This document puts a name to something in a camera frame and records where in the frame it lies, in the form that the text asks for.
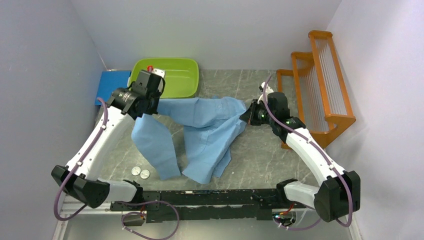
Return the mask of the green plastic basin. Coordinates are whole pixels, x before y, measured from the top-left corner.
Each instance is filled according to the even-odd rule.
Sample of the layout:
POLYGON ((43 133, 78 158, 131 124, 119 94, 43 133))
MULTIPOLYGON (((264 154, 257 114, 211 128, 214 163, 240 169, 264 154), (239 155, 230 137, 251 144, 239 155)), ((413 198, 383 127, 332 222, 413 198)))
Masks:
POLYGON ((134 82, 138 73, 150 66, 165 71, 165 89, 161 98, 184 99, 195 96, 199 86, 199 66, 195 60, 175 57, 141 59, 134 65, 127 84, 134 82))

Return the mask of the light blue button shirt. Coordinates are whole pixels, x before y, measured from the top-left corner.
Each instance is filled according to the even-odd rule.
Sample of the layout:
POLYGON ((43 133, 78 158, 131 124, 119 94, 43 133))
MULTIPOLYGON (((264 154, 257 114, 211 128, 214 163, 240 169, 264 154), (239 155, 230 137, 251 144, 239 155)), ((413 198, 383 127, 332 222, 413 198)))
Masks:
POLYGON ((160 100, 157 113, 183 127, 188 160, 184 170, 177 163, 173 135, 153 116, 144 114, 136 119, 131 139, 161 180, 184 175, 199 184, 208 184, 213 177, 221 177, 230 163, 230 146, 247 125, 240 120, 246 110, 242 100, 228 96, 160 100))

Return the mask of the orange wooden rack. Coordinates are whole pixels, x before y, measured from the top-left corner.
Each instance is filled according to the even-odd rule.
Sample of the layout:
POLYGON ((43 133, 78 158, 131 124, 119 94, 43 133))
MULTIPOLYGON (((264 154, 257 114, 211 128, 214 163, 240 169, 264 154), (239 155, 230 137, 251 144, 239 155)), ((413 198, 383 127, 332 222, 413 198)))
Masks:
POLYGON ((291 53, 292 69, 276 71, 277 90, 283 77, 292 77, 300 120, 313 139, 328 147, 356 121, 338 60, 333 34, 312 30, 311 51, 291 53))

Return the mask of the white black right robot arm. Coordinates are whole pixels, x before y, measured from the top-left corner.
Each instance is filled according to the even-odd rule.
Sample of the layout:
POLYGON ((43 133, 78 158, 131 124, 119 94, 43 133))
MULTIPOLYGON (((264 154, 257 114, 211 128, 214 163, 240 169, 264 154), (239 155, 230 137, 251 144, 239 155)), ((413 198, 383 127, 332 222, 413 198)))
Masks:
POLYGON ((287 144, 309 168, 318 187, 289 179, 277 184, 275 202, 282 208, 299 203, 313 208, 325 222, 340 221, 350 226, 353 213, 360 209, 361 179, 355 171, 346 171, 332 160, 313 139, 306 125, 290 114, 287 97, 282 92, 269 93, 253 99, 239 117, 251 126, 268 125, 272 132, 287 144))

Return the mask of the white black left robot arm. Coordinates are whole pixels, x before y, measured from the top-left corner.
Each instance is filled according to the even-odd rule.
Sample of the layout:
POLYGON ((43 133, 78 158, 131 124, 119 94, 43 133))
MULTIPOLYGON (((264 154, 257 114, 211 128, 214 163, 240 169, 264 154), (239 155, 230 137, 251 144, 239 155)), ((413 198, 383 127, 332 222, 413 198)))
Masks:
POLYGON ((104 180, 100 172, 125 130, 137 118, 157 113, 166 85, 165 75, 158 68, 142 69, 130 86, 117 88, 107 101, 99 99, 103 116, 94 130, 65 166, 56 165, 51 172, 61 192, 93 209, 104 202, 123 202, 130 210, 142 206, 143 188, 138 183, 104 180))

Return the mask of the silver round brooch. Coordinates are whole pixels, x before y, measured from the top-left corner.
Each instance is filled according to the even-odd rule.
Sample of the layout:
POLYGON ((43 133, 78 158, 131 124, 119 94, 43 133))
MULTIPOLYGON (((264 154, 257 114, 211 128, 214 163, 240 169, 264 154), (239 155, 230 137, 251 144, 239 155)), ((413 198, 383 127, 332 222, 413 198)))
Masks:
POLYGON ((140 175, 140 174, 141 174, 141 171, 142 171, 142 169, 141 169, 139 166, 134 166, 134 167, 131 169, 131 174, 132 174, 133 176, 138 176, 138 175, 140 175))
POLYGON ((151 173, 150 173, 150 171, 149 171, 149 170, 147 170, 147 169, 143 169, 143 170, 140 172, 140 174, 139 174, 139 176, 140 176, 143 180, 148 179, 148 178, 150 177, 150 175, 151 175, 151 173))

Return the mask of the aluminium frame rails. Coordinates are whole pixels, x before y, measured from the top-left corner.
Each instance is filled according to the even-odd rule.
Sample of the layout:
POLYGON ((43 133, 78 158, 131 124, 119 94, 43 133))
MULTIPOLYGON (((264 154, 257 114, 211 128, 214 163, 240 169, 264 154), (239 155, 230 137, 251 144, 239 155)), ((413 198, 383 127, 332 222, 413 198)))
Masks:
MULTIPOLYGON (((140 211, 130 211, 130 212, 112 212, 110 210, 110 204, 113 201, 105 201, 103 204, 101 204, 97 208, 91 208, 89 206, 84 205, 79 200, 75 199, 74 197, 66 194, 68 198, 72 198, 72 201, 70 203, 64 203, 62 209, 60 209, 56 213, 56 217, 60 221, 68 221, 71 218, 75 217, 79 213, 83 214, 94 214, 99 211, 105 211, 107 213, 120 213, 122 214, 122 226, 124 230, 129 231, 131 229, 131 223, 130 218, 135 218, 135 225, 140 226, 143 223, 147 223, 147 215, 144 213, 143 210, 140 211)), ((124 205, 128 206, 141 206, 145 207, 147 206, 147 203, 140 202, 140 203, 130 203, 130 202, 124 202, 124 201, 117 201, 118 203, 122 203, 124 205)), ((298 224, 301 222, 301 215, 309 210, 314 210, 312 207, 304 206, 303 209, 297 209, 297 210, 291 210, 288 209, 287 211, 283 211, 280 213, 277 213, 272 216, 270 220, 273 220, 280 228, 285 228, 290 231, 296 231, 298 230, 298 224)))

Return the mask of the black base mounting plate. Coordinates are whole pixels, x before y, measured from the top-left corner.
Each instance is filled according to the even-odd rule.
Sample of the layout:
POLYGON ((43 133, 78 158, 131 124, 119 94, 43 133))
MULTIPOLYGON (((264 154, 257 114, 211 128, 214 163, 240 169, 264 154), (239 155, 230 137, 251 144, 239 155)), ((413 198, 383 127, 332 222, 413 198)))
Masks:
POLYGON ((304 209, 300 203, 282 199, 275 188, 222 190, 145 190, 140 199, 145 207, 117 201, 112 212, 140 211, 148 223, 188 220, 256 219, 267 221, 287 210, 304 209))

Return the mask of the blue flat board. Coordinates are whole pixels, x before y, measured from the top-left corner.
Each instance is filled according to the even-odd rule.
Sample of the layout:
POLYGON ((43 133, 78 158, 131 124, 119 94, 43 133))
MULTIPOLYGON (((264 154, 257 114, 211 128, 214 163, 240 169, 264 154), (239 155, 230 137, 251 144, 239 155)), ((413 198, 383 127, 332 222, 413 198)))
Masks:
POLYGON ((117 88, 126 88, 128 86, 130 75, 130 70, 103 71, 100 76, 94 105, 101 105, 97 98, 102 98, 106 102, 110 98, 112 92, 117 88))

